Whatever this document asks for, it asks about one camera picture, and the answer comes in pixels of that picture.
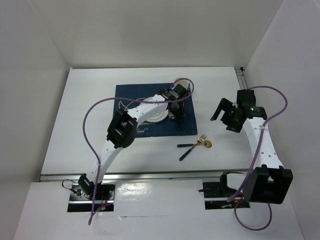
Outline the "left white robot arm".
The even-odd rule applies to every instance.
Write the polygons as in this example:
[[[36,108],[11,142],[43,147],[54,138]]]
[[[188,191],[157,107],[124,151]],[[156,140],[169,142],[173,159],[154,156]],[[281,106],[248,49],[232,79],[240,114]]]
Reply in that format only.
[[[190,98],[193,90],[175,82],[172,87],[157,92],[154,96],[144,100],[130,99],[124,97],[110,97],[94,103],[86,112],[82,132],[84,139],[96,157],[96,162],[90,171],[83,173],[78,180],[81,194],[88,200],[97,197],[99,185],[102,183],[104,174],[116,158],[125,148],[129,147],[135,140],[137,128],[150,117],[164,111],[168,111],[178,122],[184,118],[184,101]],[[86,121],[90,112],[98,104],[111,100],[125,100],[139,103],[130,109],[119,108],[107,128],[106,140],[100,153],[93,148],[86,134]]]

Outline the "blue white mug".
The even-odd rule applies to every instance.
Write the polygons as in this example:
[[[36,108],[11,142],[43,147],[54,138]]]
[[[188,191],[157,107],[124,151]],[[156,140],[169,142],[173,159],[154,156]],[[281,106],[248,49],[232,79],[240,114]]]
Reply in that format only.
[[[177,78],[173,82],[173,87],[176,87],[177,85],[183,86],[189,93],[193,90],[193,86],[190,82],[190,80],[186,78]]]

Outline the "white plate green rim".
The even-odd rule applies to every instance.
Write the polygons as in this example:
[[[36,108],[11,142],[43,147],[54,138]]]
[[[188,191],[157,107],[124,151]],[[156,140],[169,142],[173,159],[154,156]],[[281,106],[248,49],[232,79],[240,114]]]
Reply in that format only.
[[[140,111],[139,123],[143,123],[150,117],[164,112],[168,107],[168,102],[161,95],[154,95],[148,100],[148,103],[141,103],[143,110]]]

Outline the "gold spoon green handle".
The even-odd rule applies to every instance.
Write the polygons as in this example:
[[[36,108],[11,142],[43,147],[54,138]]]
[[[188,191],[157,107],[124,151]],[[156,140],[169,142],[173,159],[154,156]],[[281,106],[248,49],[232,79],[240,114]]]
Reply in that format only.
[[[205,146],[206,148],[211,148],[212,142],[209,140],[205,140],[202,143],[196,143],[196,144],[192,144],[192,143],[178,144],[177,147],[184,148],[184,147],[193,147],[193,146],[202,146],[202,145]]]

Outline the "blue fish placemat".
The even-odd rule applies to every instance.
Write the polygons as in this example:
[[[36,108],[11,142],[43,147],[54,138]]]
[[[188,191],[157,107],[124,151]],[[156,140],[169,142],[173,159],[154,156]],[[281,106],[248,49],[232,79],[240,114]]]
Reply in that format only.
[[[117,98],[143,101],[153,97],[158,91],[168,89],[171,83],[121,84],[115,87]],[[160,112],[137,127],[136,138],[192,136],[198,134],[192,98],[183,102],[182,122],[173,119],[168,110]]]

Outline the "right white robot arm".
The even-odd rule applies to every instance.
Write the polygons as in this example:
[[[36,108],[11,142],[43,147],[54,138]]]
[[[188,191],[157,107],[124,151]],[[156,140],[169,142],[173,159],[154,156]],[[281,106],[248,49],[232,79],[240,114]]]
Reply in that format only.
[[[244,130],[253,155],[242,182],[236,186],[228,178],[220,181],[220,194],[229,196],[228,202],[242,195],[247,202],[282,204],[292,183],[293,173],[284,168],[270,136],[268,123],[275,116],[267,116],[266,110],[256,105],[253,89],[238,90],[235,103],[222,98],[211,120],[217,120],[220,112],[224,112],[221,121],[226,125],[226,130],[234,133]]]

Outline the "gold knife green handle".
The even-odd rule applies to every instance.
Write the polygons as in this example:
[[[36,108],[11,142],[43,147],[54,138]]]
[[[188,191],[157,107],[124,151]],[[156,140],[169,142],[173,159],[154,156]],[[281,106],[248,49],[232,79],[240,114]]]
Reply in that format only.
[[[184,115],[183,116],[179,116],[179,115],[174,115],[172,113],[168,113],[168,117],[169,117],[169,120],[171,122],[173,122],[177,128],[181,129],[182,127],[182,124],[184,122]]]

